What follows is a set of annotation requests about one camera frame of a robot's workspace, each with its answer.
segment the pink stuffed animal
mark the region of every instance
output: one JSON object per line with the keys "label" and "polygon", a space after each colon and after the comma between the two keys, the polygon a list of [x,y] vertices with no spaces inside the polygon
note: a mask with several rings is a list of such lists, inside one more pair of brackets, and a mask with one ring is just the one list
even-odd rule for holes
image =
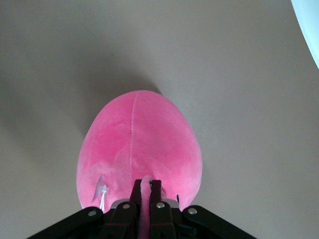
{"label": "pink stuffed animal", "polygon": [[134,91],[109,102],[93,121],[76,183],[81,206],[105,213],[114,201],[129,198],[135,180],[143,179],[140,238],[147,238],[148,182],[161,180],[162,197],[178,195],[183,210],[196,196],[201,174],[198,142],[178,108],[160,94]]}

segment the plush seam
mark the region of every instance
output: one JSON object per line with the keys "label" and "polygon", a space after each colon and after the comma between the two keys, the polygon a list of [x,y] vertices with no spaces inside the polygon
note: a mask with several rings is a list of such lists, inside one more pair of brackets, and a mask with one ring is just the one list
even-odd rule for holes
{"label": "plush seam", "polygon": [[138,96],[139,92],[136,92],[136,95],[134,97],[133,106],[132,106],[132,112],[131,112],[131,130],[130,130],[130,156],[129,156],[129,177],[130,182],[132,183],[132,142],[133,142],[133,121],[134,121],[134,112],[135,112],[135,105],[136,105],[136,98]]}

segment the pink plush toy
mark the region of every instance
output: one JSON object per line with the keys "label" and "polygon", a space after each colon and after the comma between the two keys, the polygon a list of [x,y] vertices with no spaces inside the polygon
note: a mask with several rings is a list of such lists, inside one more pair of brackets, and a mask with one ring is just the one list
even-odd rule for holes
{"label": "pink plush toy", "polygon": [[161,180],[162,197],[178,195],[183,210],[196,196],[201,174],[198,142],[178,108],[157,93],[134,91],[109,102],[95,118],[80,151],[76,183],[81,206],[105,213],[143,179],[140,238],[147,238],[148,182]]}

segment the metal screw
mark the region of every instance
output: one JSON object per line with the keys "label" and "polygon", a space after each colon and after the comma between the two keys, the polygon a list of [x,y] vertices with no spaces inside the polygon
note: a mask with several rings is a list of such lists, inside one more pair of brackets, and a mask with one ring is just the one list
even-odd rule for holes
{"label": "metal screw", "polygon": [[130,208],[130,204],[124,204],[123,205],[123,209],[127,209],[127,208]]}
{"label": "metal screw", "polygon": [[191,215],[197,214],[197,210],[195,208],[188,209],[188,213]]}
{"label": "metal screw", "polygon": [[90,211],[89,213],[88,213],[88,215],[89,215],[89,217],[91,217],[91,216],[94,216],[94,215],[96,215],[96,211]]}
{"label": "metal screw", "polygon": [[157,203],[156,207],[157,208],[163,208],[163,207],[165,207],[165,204],[164,203]]}

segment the black bracket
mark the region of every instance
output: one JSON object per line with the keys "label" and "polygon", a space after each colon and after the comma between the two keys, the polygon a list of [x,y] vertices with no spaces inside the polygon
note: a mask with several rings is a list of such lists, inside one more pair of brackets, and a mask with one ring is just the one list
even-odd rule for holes
{"label": "black bracket", "polygon": [[[153,180],[150,195],[150,239],[255,239],[201,206],[181,212],[178,202],[161,198],[161,180]],[[28,239],[136,239],[141,213],[141,179],[131,196],[116,201],[103,214],[85,208]]]}

